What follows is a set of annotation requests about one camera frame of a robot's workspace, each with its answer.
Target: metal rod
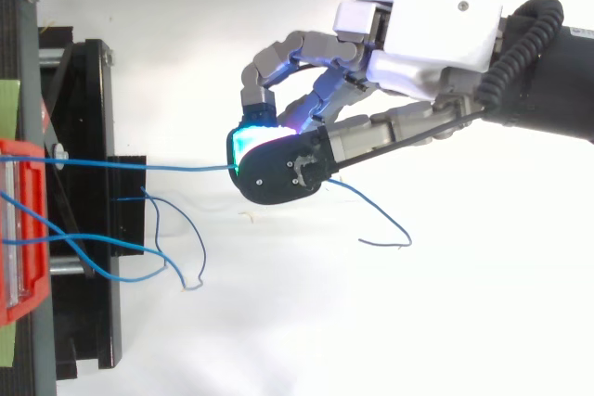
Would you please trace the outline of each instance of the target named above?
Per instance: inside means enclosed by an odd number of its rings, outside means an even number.
[[[54,69],[59,65],[64,54],[64,48],[40,48],[39,66],[42,69]]]
[[[76,256],[52,257],[49,259],[49,272],[52,275],[78,275],[84,274],[84,268]]]

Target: green tape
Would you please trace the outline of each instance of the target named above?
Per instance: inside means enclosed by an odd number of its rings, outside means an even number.
[[[19,112],[19,80],[0,80],[0,138],[15,139]]]
[[[0,326],[0,367],[12,367],[15,359],[17,324]]]
[[[19,112],[19,80],[0,80],[0,138],[15,139]],[[0,367],[12,367],[17,324],[0,326]]]

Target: black metal bracket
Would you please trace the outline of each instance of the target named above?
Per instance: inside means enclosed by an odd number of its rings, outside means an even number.
[[[59,64],[42,67],[42,93],[51,122],[45,148],[53,156],[60,143],[71,159],[146,163],[146,157],[114,155],[109,48],[100,40],[72,41],[71,28],[40,33],[40,49],[62,48]],[[119,197],[140,195],[144,171],[64,166],[46,171],[48,214],[67,231],[111,236],[144,244],[144,202],[121,203]],[[86,241],[94,262],[119,274],[120,248]],[[50,245],[52,257],[72,255],[64,242]],[[76,361],[98,359],[100,369],[122,358],[120,286],[101,275],[53,275],[54,336],[58,379],[76,378]]]

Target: glowing blue light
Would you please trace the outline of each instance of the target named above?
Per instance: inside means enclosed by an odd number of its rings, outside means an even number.
[[[289,127],[253,126],[237,130],[233,134],[233,160],[235,165],[239,166],[245,154],[253,148],[292,134],[297,134],[297,132]]]

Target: white background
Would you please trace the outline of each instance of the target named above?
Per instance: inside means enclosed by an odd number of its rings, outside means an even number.
[[[242,68],[293,30],[329,32],[340,1],[43,0],[40,23],[116,51],[120,154],[207,165],[225,162]],[[594,29],[591,0],[561,1],[566,24]],[[278,88],[279,105],[315,75]],[[478,122],[342,172],[411,232],[401,250],[357,243],[399,235],[333,185],[264,208],[223,172],[150,173],[148,190],[202,231],[206,286],[182,293],[171,271],[123,286],[123,360],[80,364],[58,394],[592,394],[593,157],[585,142]],[[191,280],[197,241],[174,213],[163,220],[163,248]],[[150,208],[147,222],[152,246]],[[160,263],[122,264],[134,276]]]

